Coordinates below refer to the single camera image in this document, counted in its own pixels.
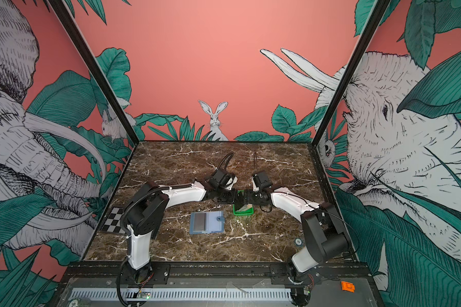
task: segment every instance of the wall mural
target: wall mural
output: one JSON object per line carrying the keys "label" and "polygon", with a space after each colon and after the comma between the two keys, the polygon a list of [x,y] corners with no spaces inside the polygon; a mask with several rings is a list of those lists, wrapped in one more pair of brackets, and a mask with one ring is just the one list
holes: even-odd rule
{"label": "wall mural", "polygon": [[[357,34],[373,3],[357,3]],[[391,1],[382,22],[399,3]],[[399,41],[409,54],[364,55],[319,152],[386,305],[461,306],[461,51],[426,66],[436,34],[461,28],[461,1],[404,3],[410,8]],[[341,77],[296,58],[309,69],[304,76],[266,54],[320,98]]]}
{"label": "wall mural", "polygon": [[[82,125],[96,107],[109,109],[92,78],[65,71],[26,109],[22,106],[38,73],[42,43],[16,5],[0,0],[0,258],[5,262],[0,306],[50,300],[55,276],[31,270],[35,260],[44,261],[36,259],[40,250],[23,261],[16,251],[47,245],[60,266],[79,260],[132,151],[117,122],[103,124],[104,135]],[[119,67],[114,60],[120,53],[107,50],[102,60]],[[123,70],[110,76],[123,80]],[[120,100],[128,101],[129,82],[119,86]],[[75,174],[64,161],[67,155],[82,157],[93,175]]]}

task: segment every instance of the brown marble surface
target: brown marble surface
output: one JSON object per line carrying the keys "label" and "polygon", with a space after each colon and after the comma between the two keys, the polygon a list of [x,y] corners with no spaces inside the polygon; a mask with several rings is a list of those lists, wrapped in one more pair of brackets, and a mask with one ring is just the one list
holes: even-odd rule
{"label": "brown marble surface", "polygon": [[[111,206],[123,206],[149,180],[175,185],[203,178],[230,151],[234,157],[227,170],[238,177],[235,188],[250,188],[251,174],[265,170],[273,183],[280,183],[308,200],[324,201],[305,144],[142,142]],[[195,211],[223,211],[225,231],[190,235],[190,214]],[[236,217],[232,205],[207,200],[166,210],[157,238],[151,242],[150,254],[155,261],[286,261],[300,250],[295,238],[303,239],[301,224],[281,209],[265,213],[255,207],[252,216]],[[85,260],[122,260],[126,248],[124,236],[99,232]]]}

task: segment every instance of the white rabbit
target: white rabbit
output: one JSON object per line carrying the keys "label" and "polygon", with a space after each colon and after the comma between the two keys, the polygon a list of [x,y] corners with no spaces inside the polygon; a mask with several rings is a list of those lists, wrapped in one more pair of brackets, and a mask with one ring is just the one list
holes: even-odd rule
{"label": "white rabbit", "polygon": [[[117,100],[123,109],[130,105],[130,103],[123,98],[117,97]],[[130,125],[135,126],[136,125],[135,119],[131,117],[131,115],[127,114],[124,110],[123,112],[126,115],[126,118],[128,119],[128,122],[130,123]],[[112,109],[111,105],[108,105],[108,112],[106,112],[106,110],[104,110],[103,112],[102,127],[103,127],[104,136],[110,136],[113,139],[127,138],[126,130],[125,128],[123,128],[123,125],[121,125],[121,121],[118,119],[116,113],[114,113],[114,110]]]}
{"label": "white rabbit", "polygon": [[217,107],[217,110],[215,113],[212,112],[212,108],[206,104],[205,102],[199,100],[198,101],[200,105],[202,106],[202,109],[205,113],[210,115],[210,134],[215,134],[212,138],[212,140],[228,140],[226,136],[220,131],[220,120],[219,120],[219,113],[221,113],[226,107],[227,107],[227,102],[224,101],[219,106]]}

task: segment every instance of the elephant ear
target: elephant ear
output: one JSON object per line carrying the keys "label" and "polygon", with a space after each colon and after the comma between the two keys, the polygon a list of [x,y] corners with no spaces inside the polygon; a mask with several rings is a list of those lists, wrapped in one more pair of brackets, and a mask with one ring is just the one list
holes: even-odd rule
{"label": "elephant ear", "polygon": [[38,58],[38,42],[26,18],[12,1],[0,1],[0,87],[19,103],[32,85]]}

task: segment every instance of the green container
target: green container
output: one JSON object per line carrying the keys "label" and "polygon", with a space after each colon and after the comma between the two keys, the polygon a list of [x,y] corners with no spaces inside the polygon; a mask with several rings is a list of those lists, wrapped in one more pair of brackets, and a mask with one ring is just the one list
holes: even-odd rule
{"label": "green container", "polygon": [[252,214],[255,212],[255,210],[254,210],[253,207],[249,208],[249,209],[246,210],[246,211],[239,211],[239,212],[236,212],[236,211],[235,211],[234,205],[232,205],[232,209],[233,209],[233,211],[234,211],[234,215],[239,216],[239,217],[240,217],[240,216],[252,215]]}

